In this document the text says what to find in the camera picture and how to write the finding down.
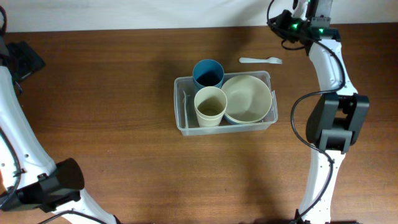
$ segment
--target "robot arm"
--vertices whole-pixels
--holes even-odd
[[[321,96],[307,122],[308,142],[329,155],[334,163],[319,151],[312,150],[307,188],[295,216],[296,221],[305,224],[330,223],[330,204],[338,169],[349,146],[355,143],[369,107],[368,98],[358,95],[348,77],[338,31],[329,28],[332,2],[294,0],[293,14],[285,10],[268,23],[279,37],[291,42],[300,41],[305,46],[317,72],[321,91],[338,90]],[[342,110],[347,117],[336,118],[338,110]],[[331,171],[330,182],[326,185]]]
[[[1,210],[40,208],[55,214],[73,210],[103,223],[120,223],[87,193],[81,170],[73,159],[55,164],[44,151],[19,106],[12,76],[3,66],[0,66],[0,128],[17,154],[22,169],[16,194],[0,196]],[[14,163],[5,140],[0,138],[0,170],[7,189],[16,182]],[[66,214],[63,217],[71,223],[98,223],[80,215]]]

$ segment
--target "plastic container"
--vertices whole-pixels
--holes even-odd
[[[252,75],[261,79],[271,90],[272,106],[267,116],[257,123],[251,124],[229,124],[225,119],[217,127],[200,128],[193,100],[195,97],[195,86],[192,77],[181,77],[174,81],[174,113],[177,127],[184,136],[196,136],[203,134],[235,133],[241,131],[258,131],[269,128],[278,120],[278,109],[275,91],[272,91],[270,76],[268,72],[241,72],[225,74],[224,82],[236,75]]]

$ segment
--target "fork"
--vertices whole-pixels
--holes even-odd
[[[256,58],[239,58],[239,62],[241,63],[276,63],[282,64],[282,59],[270,57],[268,59],[256,59]]]

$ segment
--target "wood grain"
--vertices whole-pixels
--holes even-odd
[[[338,176],[334,220],[398,220],[398,24],[337,26],[343,58],[371,108]],[[22,83],[20,99],[56,162],[73,157],[86,188],[124,223],[252,222],[293,218],[310,150],[290,128],[294,101],[318,90],[305,52],[287,52],[265,27],[8,34],[26,40],[47,66]],[[239,64],[279,57],[283,65]],[[183,137],[173,84],[203,58],[226,72],[267,70],[279,120],[266,131]],[[297,109],[301,133],[317,102]],[[38,223],[40,210],[0,212],[1,223]],[[66,223],[58,219],[54,223]]]

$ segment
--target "cup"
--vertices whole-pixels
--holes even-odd
[[[225,114],[227,99],[219,88],[207,86],[195,95],[194,105],[199,126],[215,127],[220,125]]]
[[[224,82],[224,69],[215,60],[201,60],[193,68],[193,82],[195,93],[206,86],[221,88]]]

